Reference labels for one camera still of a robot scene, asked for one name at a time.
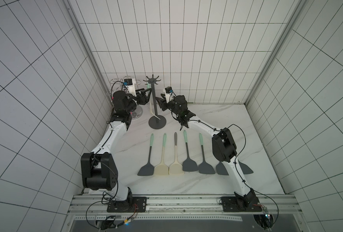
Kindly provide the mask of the beige spatula green handle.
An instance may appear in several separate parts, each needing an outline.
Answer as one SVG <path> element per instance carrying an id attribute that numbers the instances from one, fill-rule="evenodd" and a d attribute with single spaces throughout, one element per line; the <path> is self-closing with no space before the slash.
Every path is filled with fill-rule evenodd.
<path id="1" fill-rule="evenodd" d="M 154 170 L 155 176 L 166 176 L 169 174 L 169 167 L 164 162 L 166 141 L 167 141 L 167 134 L 164 133 L 163 143 L 162 143 L 161 162 L 155 167 L 155 170 Z"/>

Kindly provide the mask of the beige spatula grey handle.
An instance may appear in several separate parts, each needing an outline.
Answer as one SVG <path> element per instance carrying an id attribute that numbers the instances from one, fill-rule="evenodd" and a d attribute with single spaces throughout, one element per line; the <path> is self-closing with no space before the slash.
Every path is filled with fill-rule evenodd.
<path id="1" fill-rule="evenodd" d="M 182 164 L 178 161 L 177 132 L 174 133 L 174 162 L 169 167 L 170 175 L 184 174 Z"/>

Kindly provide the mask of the grey utensil green handle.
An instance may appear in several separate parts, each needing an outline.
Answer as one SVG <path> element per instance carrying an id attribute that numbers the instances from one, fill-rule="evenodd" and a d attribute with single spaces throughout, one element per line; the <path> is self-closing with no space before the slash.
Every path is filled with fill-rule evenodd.
<path id="1" fill-rule="evenodd" d="M 198 165 L 197 165 L 197 163 L 195 161 L 193 161 L 190 158 L 189 146 L 188 146 L 188 136 L 187 136 L 186 130 L 183 130 L 183 135 L 184 135 L 186 151 L 187 151 L 187 158 L 182 163 L 183 171 L 184 172 L 196 172 L 196 171 L 198 171 Z"/>

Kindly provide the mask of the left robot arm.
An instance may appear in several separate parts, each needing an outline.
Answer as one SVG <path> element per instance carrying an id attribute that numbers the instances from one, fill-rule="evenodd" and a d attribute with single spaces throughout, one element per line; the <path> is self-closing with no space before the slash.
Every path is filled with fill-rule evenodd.
<path id="1" fill-rule="evenodd" d="M 109 128 L 92 152 L 84 153 L 81 157 L 82 184 L 85 188 L 106 189 L 115 201 L 130 201 L 131 190 L 118 181 L 119 174 L 112 152 L 130 127 L 131 112 L 138 105 L 146 105 L 150 95 L 151 89 L 136 90 L 135 95 L 119 90 L 112 95 Z"/>

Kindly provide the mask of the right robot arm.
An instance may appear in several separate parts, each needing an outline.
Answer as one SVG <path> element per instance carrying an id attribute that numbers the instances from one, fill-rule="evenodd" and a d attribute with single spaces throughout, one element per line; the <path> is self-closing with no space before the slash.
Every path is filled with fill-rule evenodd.
<path id="1" fill-rule="evenodd" d="M 237 159 L 237 146 L 229 128 L 217 128 L 197 117 L 188 109 L 188 103 L 183 95 L 174 96 L 172 100 L 167 100 L 165 94 L 157 97 L 156 101 L 162 111 L 170 110 L 175 114 L 181 126 L 193 129 L 209 136 L 212 141 L 212 152 L 214 157 L 224 165 L 229 177 L 233 182 L 236 204 L 241 210 L 251 207 L 258 202 L 253 188 L 245 179 L 239 160 Z"/>

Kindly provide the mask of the grey utensil rack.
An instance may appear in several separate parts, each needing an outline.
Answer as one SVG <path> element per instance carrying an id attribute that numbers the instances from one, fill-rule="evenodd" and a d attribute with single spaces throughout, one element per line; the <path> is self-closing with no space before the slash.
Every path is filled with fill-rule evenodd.
<path id="1" fill-rule="evenodd" d="M 149 126 L 152 129 L 161 129 L 166 125 L 166 119 L 164 116 L 160 116 L 158 114 L 158 103 L 156 100 L 156 93 L 155 93 L 155 85 L 157 85 L 157 82 L 161 81 L 158 77 L 154 77 L 154 75 L 152 75 L 151 77 L 146 76 L 146 80 L 144 80 L 145 82 L 149 83 L 151 85 L 152 88 L 152 98 L 153 98 L 153 102 L 152 105 L 154 107 L 153 112 L 155 114 L 155 117 L 151 117 L 148 121 Z"/>

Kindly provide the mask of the chrome glass holder stand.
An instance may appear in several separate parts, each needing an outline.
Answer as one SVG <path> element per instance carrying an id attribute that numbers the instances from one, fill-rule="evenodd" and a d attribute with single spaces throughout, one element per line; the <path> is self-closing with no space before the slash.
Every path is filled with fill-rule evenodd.
<path id="1" fill-rule="evenodd" d="M 140 86 L 140 84 L 141 84 L 140 80 L 137 80 L 137 79 L 135 79 L 132 76 L 125 76 L 124 78 L 125 79 L 130 78 L 133 81 L 135 81 L 135 83 L 134 83 L 134 88 L 135 89 L 137 89 Z M 124 87 L 123 84 L 119 83 L 119 81 L 120 82 L 124 82 L 124 78 L 123 79 L 120 78 L 120 79 L 112 79 L 112 80 L 110 80 L 110 87 L 111 88 L 108 90 L 108 92 L 106 94 L 110 96 L 111 101 L 113 101 L 114 93 L 117 92 L 117 91 L 122 90 L 125 93 L 129 93 L 128 87 L 127 86 Z M 143 109 L 141 108 L 141 106 L 137 106 L 137 108 L 133 112 L 131 112 L 131 116 L 132 116 L 133 119 L 140 118 L 142 116 L 142 114 L 143 114 Z"/>

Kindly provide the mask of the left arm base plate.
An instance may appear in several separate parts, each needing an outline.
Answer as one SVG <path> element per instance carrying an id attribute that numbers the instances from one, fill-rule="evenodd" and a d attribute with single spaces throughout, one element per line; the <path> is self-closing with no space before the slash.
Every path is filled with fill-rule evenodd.
<path id="1" fill-rule="evenodd" d="M 130 213 L 145 212 L 147 206 L 147 197 L 130 197 L 126 201 L 110 202 L 107 207 L 108 213 Z"/>

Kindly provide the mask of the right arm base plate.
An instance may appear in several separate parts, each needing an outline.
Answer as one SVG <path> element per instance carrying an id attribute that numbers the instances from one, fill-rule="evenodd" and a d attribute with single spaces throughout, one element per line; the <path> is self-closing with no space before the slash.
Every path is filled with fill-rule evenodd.
<path id="1" fill-rule="evenodd" d="M 262 212 L 260 206 L 246 204 L 244 200 L 232 196 L 221 197 L 219 204 L 222 206 L 224 212 Z"/>

